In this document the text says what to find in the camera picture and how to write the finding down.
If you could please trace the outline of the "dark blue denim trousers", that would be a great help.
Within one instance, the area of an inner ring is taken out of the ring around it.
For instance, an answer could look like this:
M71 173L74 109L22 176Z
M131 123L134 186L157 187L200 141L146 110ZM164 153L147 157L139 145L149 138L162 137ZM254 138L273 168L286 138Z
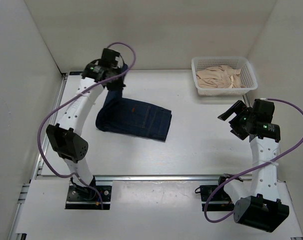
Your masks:
M164 142L172 111L151 103L124 98L123 89L109 90L95 126L103 132L132 135Z

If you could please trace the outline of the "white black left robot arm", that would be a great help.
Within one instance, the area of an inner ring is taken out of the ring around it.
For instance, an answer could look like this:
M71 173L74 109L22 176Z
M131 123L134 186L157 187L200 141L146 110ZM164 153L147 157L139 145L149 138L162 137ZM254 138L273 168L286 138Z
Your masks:
M76 193L85 200L92 200L101 195L97 192L95 177L85 158L89 144L81 137L82 130L92 106L104 90L102 81L124 74L128 66L123 64L122 67L109 69L90 63L88 69L102 72L98 75L98 81L89 77L80 78L74 98L61 106L67 109L55 125L47 126L46 134L52 149L63 159L70 171L69 175L55 174L61 178L70 178Z

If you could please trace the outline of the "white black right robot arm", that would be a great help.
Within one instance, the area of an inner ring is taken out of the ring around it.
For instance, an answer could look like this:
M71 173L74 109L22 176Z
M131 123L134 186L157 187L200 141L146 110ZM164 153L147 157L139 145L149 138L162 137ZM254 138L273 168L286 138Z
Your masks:
M277 186L277 166L272 162L279 153L281 130L272 123L275 105L273 102L256 99L252 107L238 100L226 112L218 116L229 121L231 133L241 140L249 139L252 152L252 166L266 166L252 172L250 190L237 177L231 182L223 182L216 187L216 195L231 199L234 204L233 219L245 225L272 233L290 213L289 206L282 204Z

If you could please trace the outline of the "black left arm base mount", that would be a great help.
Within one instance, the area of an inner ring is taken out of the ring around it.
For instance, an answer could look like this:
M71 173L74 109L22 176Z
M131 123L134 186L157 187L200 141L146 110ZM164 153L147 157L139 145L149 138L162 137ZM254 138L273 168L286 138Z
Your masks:
M97 192L87 187L77 187L72 181L66 195L66 210L110 210L112 198L111 185L95 185Z

